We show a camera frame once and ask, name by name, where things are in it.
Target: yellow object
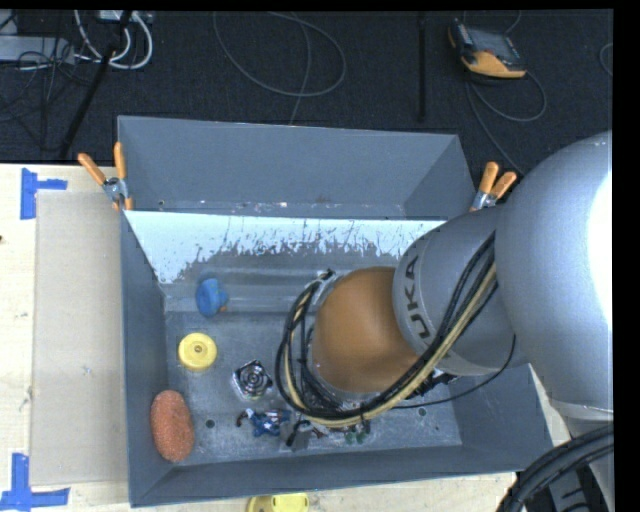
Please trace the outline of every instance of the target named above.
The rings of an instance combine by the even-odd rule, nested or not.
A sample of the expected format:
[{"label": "yellow object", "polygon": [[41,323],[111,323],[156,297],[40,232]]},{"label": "yellow object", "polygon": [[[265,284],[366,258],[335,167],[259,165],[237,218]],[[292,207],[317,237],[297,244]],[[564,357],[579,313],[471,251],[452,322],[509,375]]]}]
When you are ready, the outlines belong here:
[{"label": "yellow object", "polygon": [[218,347],[209,336],[201,332],[191,333],[178,346],[178,359],[189,370],[202,372],[209,368],[218,356]]},{"label": "yellow object", "polygon": [[307,512],[309,497],[304,492],[258,496],[249,500],[247,512]]},{"label": "yellow object", "polygon": [[469,62],[464,57],[461,59],[464,65],[474,73],[495,78],[522,78],[527,73],[522,69],[509,69],[490,51],[473,52],[473,57],[475,62]]}]

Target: metal object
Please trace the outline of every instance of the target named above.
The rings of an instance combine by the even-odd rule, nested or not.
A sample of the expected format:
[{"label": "metal object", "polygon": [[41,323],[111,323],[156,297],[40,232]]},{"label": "metal object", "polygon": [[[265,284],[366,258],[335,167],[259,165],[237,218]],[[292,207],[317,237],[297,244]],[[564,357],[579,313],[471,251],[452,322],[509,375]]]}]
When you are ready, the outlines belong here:
[{"label": "metal object", "polygon": [[253,360],[233,372],[233,382],[243,398],[257,400],[273,386],[273,381],[262,363]]},{"label": "metal object", "polygon": [[[278,218],[263,220],[265,224],[270,220],[272,226],[284,222]],[[288,221],[300,226],[300,232],[294,230],[294,238],[299,236],[304,219]],[[148,409],[148,405],[145,406],[147,393],[152,394],[154,389],[183,390],[198,439],[198,449],[175,468],[174,477],[174,468],[156,460],[153,452],[145,452],[144,429],[131,429],[132,501],[140,505],[162,503],[164,498],[158,493],[165,488],[164,484],[148,492],[145,482],[147,478],[159,481],[163,475],[170,481],[174,478],[193,480],[198,482],[198,489],[206,483],[211,496],[221,496],[224,492],[245,496],[272,492],[282,481],[282,474],[272,471],[273,467],[280,467],[281,458],[291,457],[292,453],[284,447],[279,448],[281,441],[271,442],[271,436],[254,438],[247,435],[245,429],[236,427],[238,413],[247,406],[247,401],[232,382],[234,371],[249,358],[255,358],[273,376],[283,322],[304,285],[314,279],[319,270],[326,269],[329,262],[340,273],[372,264],[397,265],[399,254],[406,250],[405,245],[398,245],[399,240],[411,243],[412,231],[406,231],[403,238],[396,240],[395,246],[390,245],[397,252],[378,255],[375,246],[373,250],[363,252],[363,239],[354,238],[357,232],[367,232],[364,227],[357,229],[359,223],[366,225],[374,221],[352,223],[342,219],[314,219],[307,220],[308,227],[320,225],[326,232],[334,230],[336,238],[329,239],[332,243],[326,252],[315,250],[311,244],[298,251],[283,249],[243,254],[220,249],[226,244],[251,242],[246,235],[264,239],[261,235],[270,233],[264,228],[256,230],[257,224],[249,217],[128,211],[122,216],[122,222],[123,275],[127,276],[123,279],[123,293],[128,305],[124,332],[125,338],[130,340],[125,358],[128,361],[128,390],[132,394],[128,401],[128,421],[130,424],[148,422],[142,412]],[[238,222],[237,228],[233,228],[235,222]],[[417,221],[389,221],[388,232],[403,233],[398,229],[399,225],[413,222]],[[224,242],[224,233],[230,225],[232,230]],[[317,231],[308,232],[315,240]],[[344,243],[347,236],[353,244]],[[211,238],[219,240],[218,249],[207,245]],[[317,243],[325,247],[324,241],[320,239]],[[216,316],[212,322],[198,312],[193,291],[200,276],[213,270],[224,280],[230,303],[229,312]],[[309,325],[315,319],[315,312],[310,313]],[[177,344],[185,333],[193,331],[207,332],[215,337],[220,354],[215,371],[186,372],[178,361]],[[149,368],[155,368],[155,371],[150,372]],[[287,471],[293,475],[291,488],[353,486],[361,482],[358,475],[362,474],[379,481],[398,481],[436,477],[441,474],[442,467],[449,468],[452,473],[468,473],[486,472],[488,468],[507,471],[526,466],[550,448],[551,441],[544,417],[536,415],[539,404],[535,389],[530,385],[530,370],[526,367],[517,370],[505,372],[493,383],[495,386],[485,386],[482,393],[474,393],[464,401],[429,407],[424,416],[417,410],[389,411],[372,421],[372,434],[363,444],[347,445],[344,436],[330,435],[321,439],[312,436],[307,449],[296,452],[304,453],[304,457],[287,461]],[[429,393],[428,400],[446,400],[473,384],[477,382],[470,379],[438,386]],[[407,403],[422,401],[423,398],[418,397],[415,402]],[[265,410],[286,406],[279,394],[272,392],[266,393],[260,404]],[[526,416],[522,422],[516,420],[517,428],[513,418],[507,418],[510,407],[517,407]],[[206,421],[212,417],[216,427],[208,429]],[[463,439],[461,430],[472,435]],[[528,440],[525,444],[522,443],[523,436]],[[480,449],[492,454],[490,460],[477,459],[475,454]],[[380,452],[385,453],[388,462],[384,467],[376,463]],[[522,460],[521,465],[514,466],[516,460]],[[237,474],[236,469],[244,473],[249,471],[250,477],[241,481],[232,478]],[[144,497],[138,494],[142,489],[148,492]],[[186,488],[176,492],[180,492],[185,501],[191,499]]]},{"label": "metal object", "polygon": [[242,421],[249,419],[253,426],[253,437],[260,437],[263,434],[269,434],[274,437],[280,435],[280,427],[283,423],[291,420],[291,411],[285,409],[274,409],[266,412],[255,412],[253,409],[245,409],[238,416],[236,426],[241,427]]},{"label": "metal object", "polygon": [[564,417],[586,421],[613,421],[613,409],[599,409],[584,404],[569,404],[550,398],[551,406]]},{"label": "metal object", "polygon": [[280,428],[280,439],[284,441],[287,449],[297,452],[298,450],[306,450],[309,447],[313,433],[314,428],[309,422],[295,424],[289,422]]},{"label": "metal object", "polygon": [[117,178],[108,178],[96,165],[93,159],[87,153],[78,154],[78,162],[87,170],[93,180],[102,187],[104,193],[113,203],[113,208],[120,210],[120,203],[123,204],[125,210],[133,209],[133,198],[129,194],[129,187],[127,186],[127,169],[124,163],[124,155],[122,153],[122,145],[116,142],[113,147],[114,160],[116,170],[118,172]]},{"label": "metal object", "polygon": [[500,290],[523,352],[549,396],[594,413],[613,410],[611,196],[608,210],[596,207],[611,192],[611,143],[600,134],[542,162],[496,227]]},{"label": "metal object", "polygon": [[484,203],[487,199],[487,196],[491,192],[491,188],[493,187],[493,183],[498,176],[498,164],[495,162],[487,162],[487,165],[484,168],[484,172],[482,174],[482,180],[480,180],[480,185],[478,186],[478,191],[476,192],[475,197],[473,198],[473,203],[471,204],[471,208],[469,211],[479,210],[484,206]]}]

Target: clamp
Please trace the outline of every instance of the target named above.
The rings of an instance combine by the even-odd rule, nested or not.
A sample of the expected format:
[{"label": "clamp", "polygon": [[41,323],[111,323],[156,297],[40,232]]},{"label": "clamp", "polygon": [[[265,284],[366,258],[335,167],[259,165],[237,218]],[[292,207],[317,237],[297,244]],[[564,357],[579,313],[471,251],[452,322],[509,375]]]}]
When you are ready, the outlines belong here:
[{"label": "clamp", "polygon": [[120,211],[120,203],[123,203],[125,210],[133,210],[133,198],[127,186],[127,168],[124,163],[122,144],[120,142],[116,142],[113,146],[113,158],[118,177],[107,179],[87,153],[78,154],[78,162],[87,170],[94,181],[102,187],[107,197],[111,199],[113,209]]},{"label": "clamp", "polygon": [[496,181],[499,170],[500,168],[497,163],[487,162],[484,173],[482,174],[480,186],[478,187],[478,192],[473,199],[471,208],[469,208],[470,212],[495,206],[498,199],[505,195],[507,190],[509,190],[518,178],[515,172],[507,171]]}]

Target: blue foam object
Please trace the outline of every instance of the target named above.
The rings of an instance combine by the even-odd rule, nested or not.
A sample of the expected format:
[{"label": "blue foam object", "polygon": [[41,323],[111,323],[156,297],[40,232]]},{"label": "blue foam object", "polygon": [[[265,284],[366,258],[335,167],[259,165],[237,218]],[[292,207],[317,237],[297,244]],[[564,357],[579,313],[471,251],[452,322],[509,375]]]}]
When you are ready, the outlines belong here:
[{"label": "blue foam object", "polygon": [[12,455],[11,490],[0,496],[0,510],[29,512],[35,507],[60,507],[69,501],[70,488],[50,492],[32,492],[29,487],[29,457]]},{"label": "blue foam object", "polygon": [[196,290],[198,311],[206,317],[212,317],[218,313],[228,300],[229,296],[218,280],[213,277],[202,281]]},{"label": "blue foam object", "polygon": [[22,190],[20,195],[20,219],[34,219],[36,216],[36,192],[40,189],[66,190],[66,180],[48,179],[38,181],[38,174],[22,168]]}]

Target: blue small object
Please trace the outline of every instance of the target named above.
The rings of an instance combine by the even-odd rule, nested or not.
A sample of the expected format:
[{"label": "blue small object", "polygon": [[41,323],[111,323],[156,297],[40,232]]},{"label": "blue small object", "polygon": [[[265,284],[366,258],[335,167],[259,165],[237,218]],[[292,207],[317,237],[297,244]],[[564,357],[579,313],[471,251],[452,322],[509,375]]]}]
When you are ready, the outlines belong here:
[{"label": "blue small object", "polygon": [[29,487],[29,457],[12,455],[11,490],[3,491],[0,510],[29,512],[35,507],[61,507],[69,501],[69,488],[51,492],[31,492]]},{"label": "blue small object", "polygon": [[198,311],[207,317],[218,313],[228,300],[229,296],[222,289],[218,280],[213,277],[202,281],[196,290]]},{"label": "blue small object", "polygon": [[66,180],[38,181],[38,174],[29,169],[22,168],[22,191],[20,195],[20,219],[35,219],[36,217],[36,192],[40,189],[66,190]]},{"label": "blue small object", "polygon": [[277,437],[280,435],[280,425],[291,420],[291,411],[276,409],[266,413],[254,413],[249,419],[255,427],[253,437],[260,437],[262,434]]}]

